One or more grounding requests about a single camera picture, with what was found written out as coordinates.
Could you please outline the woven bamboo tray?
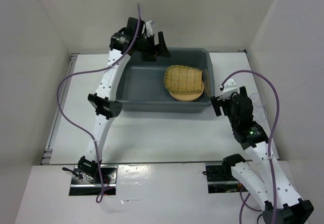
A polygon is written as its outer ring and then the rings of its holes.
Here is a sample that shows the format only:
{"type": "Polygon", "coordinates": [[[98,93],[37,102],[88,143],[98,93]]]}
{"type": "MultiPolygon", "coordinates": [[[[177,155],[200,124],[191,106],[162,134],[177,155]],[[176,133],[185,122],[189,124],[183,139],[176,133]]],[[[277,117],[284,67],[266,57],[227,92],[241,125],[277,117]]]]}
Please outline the woven bamboo tray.
{"type": "Polygon", "coordinates": [[[171,93],[200,93],[203,71],[184,65],[171,65],[164,75],[165,88],[171,93]]]}

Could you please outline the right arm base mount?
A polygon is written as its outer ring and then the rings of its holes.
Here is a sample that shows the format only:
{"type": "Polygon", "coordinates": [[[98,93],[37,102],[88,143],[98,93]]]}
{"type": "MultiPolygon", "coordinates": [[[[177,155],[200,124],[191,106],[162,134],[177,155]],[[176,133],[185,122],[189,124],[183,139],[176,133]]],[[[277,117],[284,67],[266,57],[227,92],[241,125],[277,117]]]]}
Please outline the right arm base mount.
{"type": "Polygon", "coordinates": [[[205,163],[202,174],[206,177],[209,194],[238,193],[243,185],[235,178],[225,174],[221,162],[205,163]]]}

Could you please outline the aluminium frame rail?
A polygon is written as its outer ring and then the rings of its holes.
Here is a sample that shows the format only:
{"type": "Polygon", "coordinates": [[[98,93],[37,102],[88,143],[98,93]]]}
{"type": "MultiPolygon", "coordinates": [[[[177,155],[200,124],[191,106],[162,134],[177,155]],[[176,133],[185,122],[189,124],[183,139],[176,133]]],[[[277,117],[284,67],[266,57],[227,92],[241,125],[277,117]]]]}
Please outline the aluminium frame rail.
{"type": "MultiPolygon", "coordinates": [[[[79,55],[79,53],[71,54],[69,67],[67,70],[67,74],[65,75],[66,77],[74,72],[74,67],[75,67],[75,63],[76,63],[78,55],[79,55]]],[[[65,100],[66,100],[66,92],[65,91],[66,91],[66,88],[69,88],[69,85],[70,85],[70,82],[68,82],[68,81],[65,81],[62,84],[60,92],[59,92],[59,97],[56,97],[56,103],[58,103],[58,102],[65,103],[65,100]]],[[[51,129],[50,129],[49,137],[48,137],[48,140],[46,143],[46,147],[45,147],[43,155],[42,155],[40,165],[50,165],[50,160],[51,160],[51,156],[53,153],[60,121],[61,121],[61,113],[60,113],[59,108],[57,108],[51,129]]]]}

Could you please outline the grey plastic bin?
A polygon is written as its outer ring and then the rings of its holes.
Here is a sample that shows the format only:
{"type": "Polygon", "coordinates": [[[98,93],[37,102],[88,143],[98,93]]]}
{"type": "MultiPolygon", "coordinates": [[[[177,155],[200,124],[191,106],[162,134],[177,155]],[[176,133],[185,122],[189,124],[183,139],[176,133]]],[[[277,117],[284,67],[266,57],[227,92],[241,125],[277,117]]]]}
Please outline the grey plastic bin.
{"type": "Polygon", "coordinates": [[[215,95],[215,80],[210,54],[202,48],[170,48],[170,58],[158,56],[156,61],[144,62],[140,53],[132,55],[121,76],[116,100],[124,111],[157,113],[201,113],[211,106],[215,95]],[[195,101],[173,98],[164,85],[164,75],[171,65],[185,65],[202,70],[204,91],[195,101]]]}

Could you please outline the clear plastic cup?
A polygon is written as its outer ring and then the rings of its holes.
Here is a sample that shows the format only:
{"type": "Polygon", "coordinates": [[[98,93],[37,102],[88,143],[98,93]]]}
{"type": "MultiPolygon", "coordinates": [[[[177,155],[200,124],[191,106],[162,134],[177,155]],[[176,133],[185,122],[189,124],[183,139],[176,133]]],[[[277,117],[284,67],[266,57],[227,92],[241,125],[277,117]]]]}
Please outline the clear plastic cup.
{"type": "Polygon", "coordinates": [[[253,109],[253,116],[256,122],[264,122],[267,120],[267,112],[264,107],[255,107],[253,109]]]}
{"type": "Polygon", "coordinates": [[[252,93],[250,99],[254,107],[264,107],[267,102],[266,97],[260,93],[252,93]]]}

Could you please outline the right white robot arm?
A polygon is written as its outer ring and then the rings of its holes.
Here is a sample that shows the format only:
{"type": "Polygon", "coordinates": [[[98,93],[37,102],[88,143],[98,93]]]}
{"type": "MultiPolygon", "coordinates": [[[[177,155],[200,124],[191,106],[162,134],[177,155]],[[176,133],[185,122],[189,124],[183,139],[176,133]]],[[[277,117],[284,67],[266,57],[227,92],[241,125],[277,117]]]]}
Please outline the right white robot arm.
{"type": "Polygon", "coordinates": [[[225,157],[223,177],[237,179],[259,204],[265,223],[305,223],[314,207],[294,189],[272,150],[264,129],[254,121],[253,105],[245,87],[225,84],[222,94],[211,97],[217,116],[226,115],[233,136],[251,158],[254,173],[240,154],[225,157]]]}

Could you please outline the tan plate with bear print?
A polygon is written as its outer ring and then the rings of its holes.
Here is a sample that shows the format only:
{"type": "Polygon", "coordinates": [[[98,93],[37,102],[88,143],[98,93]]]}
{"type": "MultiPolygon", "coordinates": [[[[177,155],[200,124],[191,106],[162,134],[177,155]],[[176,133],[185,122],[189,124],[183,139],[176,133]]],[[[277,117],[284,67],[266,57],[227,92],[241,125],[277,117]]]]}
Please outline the tan plate with bear print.
{"type": "Polygon", "coordinates": [[[197,100],[199,97],[202,96],[203,92],[204,92],[204,83],[201,83],[201,92],[194,92],[194,93],[172,93],[169,92],[169,94],[176,100],[178,101],[188,101],[188,102],[192,102],[197,100]]]}

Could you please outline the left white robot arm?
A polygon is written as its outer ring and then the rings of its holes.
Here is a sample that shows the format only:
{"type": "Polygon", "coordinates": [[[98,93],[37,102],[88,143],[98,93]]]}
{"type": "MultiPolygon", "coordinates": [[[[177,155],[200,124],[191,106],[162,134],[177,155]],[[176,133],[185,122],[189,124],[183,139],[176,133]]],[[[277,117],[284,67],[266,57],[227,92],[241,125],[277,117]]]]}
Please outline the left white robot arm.
{"type": "Polygon", "coordinates": [[[114,119],[122,111],[117,101],[117,88],[134,52],[139,52],[142,61],[155,61],[157,56],[170,57],[164,35],[158,33],[158,44],[154,43],[154,22],[130,17],[127,26],[116,32],[110,40],[107,69],[96,91],[88,95],[89,103],[95,109],[95,124],[90,143],[80,158],[77,168],[89,183],[96,183],[101,177],[100,164],[105,141],[114,119]]]}

